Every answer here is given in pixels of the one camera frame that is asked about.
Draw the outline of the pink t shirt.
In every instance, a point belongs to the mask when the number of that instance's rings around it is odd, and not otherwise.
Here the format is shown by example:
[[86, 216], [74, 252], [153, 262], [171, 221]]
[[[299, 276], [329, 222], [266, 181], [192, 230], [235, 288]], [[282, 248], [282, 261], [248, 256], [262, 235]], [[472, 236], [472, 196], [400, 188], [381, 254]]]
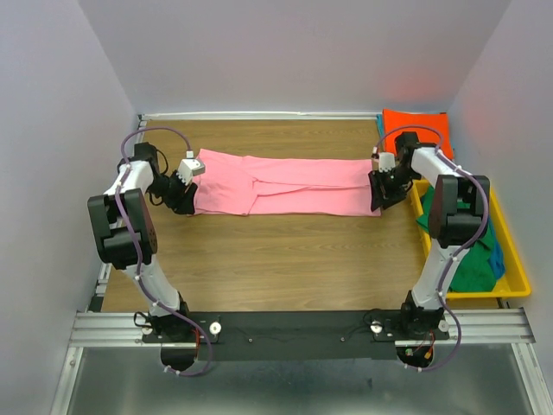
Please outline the pink t shirt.
[[194, 179], [198, 214], [328, 214], [379, 217], [372, 210], [372, 162], [234, 156], [203, 149]]

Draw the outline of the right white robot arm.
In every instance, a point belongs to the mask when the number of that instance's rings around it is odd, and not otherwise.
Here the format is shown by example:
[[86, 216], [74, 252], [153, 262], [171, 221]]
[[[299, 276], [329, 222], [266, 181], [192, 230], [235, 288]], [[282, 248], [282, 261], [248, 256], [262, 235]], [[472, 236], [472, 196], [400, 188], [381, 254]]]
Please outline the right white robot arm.
[[420, 278], [398, 310], [369, 314], [375, 340], [419, 340], [444, 322], [446, 295], [459, 264], [487, 230], [490, 182], [450, 160], [437, 144], [420, 142], [415, 131], [400, 133], [394, 153], [373, 149], [377, 168], [368, 175], [371, 209], [386, 210], [406, 199], [425, 179], [434, 190], [428, 216], [431, 247]]

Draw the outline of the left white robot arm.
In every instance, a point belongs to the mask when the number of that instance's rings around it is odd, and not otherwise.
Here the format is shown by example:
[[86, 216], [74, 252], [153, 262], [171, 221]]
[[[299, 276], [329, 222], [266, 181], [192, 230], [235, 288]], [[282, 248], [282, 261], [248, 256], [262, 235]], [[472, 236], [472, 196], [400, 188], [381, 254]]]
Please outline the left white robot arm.
[[154, 340], [188, 342], [199, 330], [157, 259], [157, 235], [147, 200], [157, 198], [175, 214], [193, 214], [198, 189], [194, 178], [206, 167], [189, 150], [168, 174], [160, 169], [159, 155], [152, 144], [136, 144], [134, 154], [120, 161], [115, 182], [102, 195], [89, 198], [87, 209], [100, 259], [130, 277], [147, 301], [148, 312], [136, 313], [144, 319], [136, 323], [138, 328]]

